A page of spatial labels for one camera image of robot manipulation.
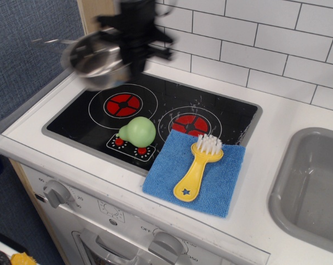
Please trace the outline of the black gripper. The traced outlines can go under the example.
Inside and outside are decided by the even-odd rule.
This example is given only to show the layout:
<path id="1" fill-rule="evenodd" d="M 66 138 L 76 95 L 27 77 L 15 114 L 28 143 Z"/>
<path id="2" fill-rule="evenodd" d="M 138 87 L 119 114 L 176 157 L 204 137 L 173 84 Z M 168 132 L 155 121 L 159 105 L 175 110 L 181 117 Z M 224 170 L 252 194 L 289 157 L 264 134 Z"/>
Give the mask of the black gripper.
<path id="1" fill-rule="evenodd" d="M 146 59 L 157 56 L 169 60 L 169 48 L 154 48 L 155 41 L 173 43 L 173 39 L 155 25 L 157 17 L 155 1 L 120 1 L 119 14 L 99 15 L 96 21 L 101 28 L 112 27 L 117 33 L 104 34 L 120 47 L 123 63 L 127 65 L 130 79 L 137 79 L 145 69 Z"/>

